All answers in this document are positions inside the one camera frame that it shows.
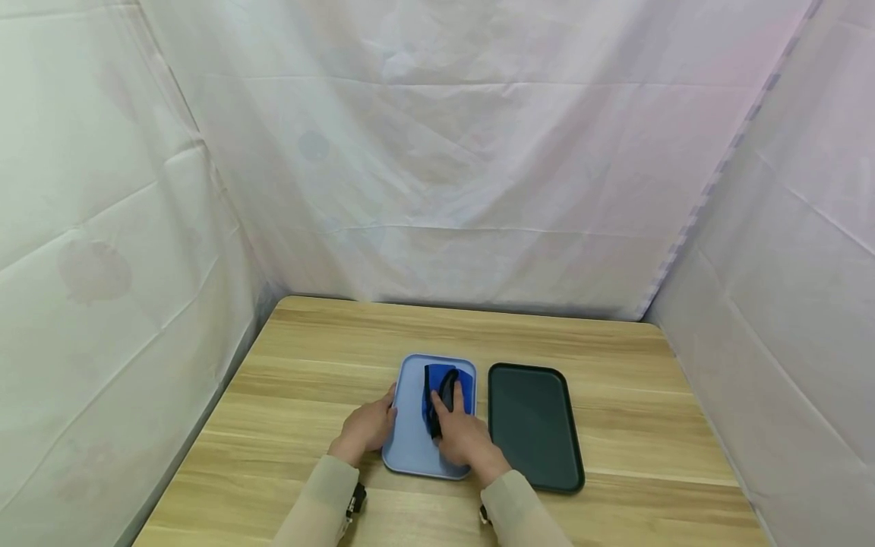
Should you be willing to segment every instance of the blue cloth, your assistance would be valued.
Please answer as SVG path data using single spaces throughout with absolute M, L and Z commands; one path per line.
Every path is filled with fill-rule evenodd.
M 438 391 L 444 376 L 451 370 L 458 371 L 458 380 L 462 382 L 462 394 L 465 396 L 465 414 L 473 414 L 474 409 L 474 379 L 460 368 L 452 365 L 431 364 L 426 369 L 429 375 L 429 391 L 423 392 L 423 420 L 428 425 L 428 409 L 431 405 L 431 392 Z

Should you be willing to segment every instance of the person's left hand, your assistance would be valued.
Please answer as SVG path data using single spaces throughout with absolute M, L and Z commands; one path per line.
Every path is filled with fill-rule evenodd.
M 392 408 L 394 397 L 392 384 L 382 399 L 353 410 L 343 423 L 340 436 L 331 443 L 328 455 L 357 467 L 365 452 L 380 450 L 395 427 L 398 409 Z

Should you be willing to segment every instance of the wood grain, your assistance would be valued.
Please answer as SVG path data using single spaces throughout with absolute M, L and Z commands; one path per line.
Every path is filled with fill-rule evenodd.
M 356 406 L 413 353 L 561 370 L 587 482 L 541 494 L 578 546 L 766 545 L 662 333 L 634 323 L 289 297 L 231 382 L 136 547 L 267 544 Z M 479 382 L 485 414 L 487 386 Z M 362 465 L 366 513 L 341 545 L 496 545 L 478 491 Z

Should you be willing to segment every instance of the person's right hand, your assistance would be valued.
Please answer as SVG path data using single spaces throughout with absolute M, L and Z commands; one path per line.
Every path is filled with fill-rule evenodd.
M 444 458 L 456 466 L 471 466 L 484 487 L 511 470 L 501 449 L 489 438 L 487 425 L 465 414 L 465 394 L 462 383 L 456 382 L 450 412 L 436 391 L 431 392 L 440 429 L 443 434 L 438 449 Z

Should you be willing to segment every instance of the white backdrop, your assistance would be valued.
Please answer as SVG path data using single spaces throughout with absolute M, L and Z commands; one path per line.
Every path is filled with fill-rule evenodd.
M 136 4 L 0 2 L 0 544 L 109 547 L 258 276 Z
M 828 0 L 653 308 L 780 547 L 875 544 L 873 97 Z
M 281 292 L 638 319 L 810 0 L 142 4 Z

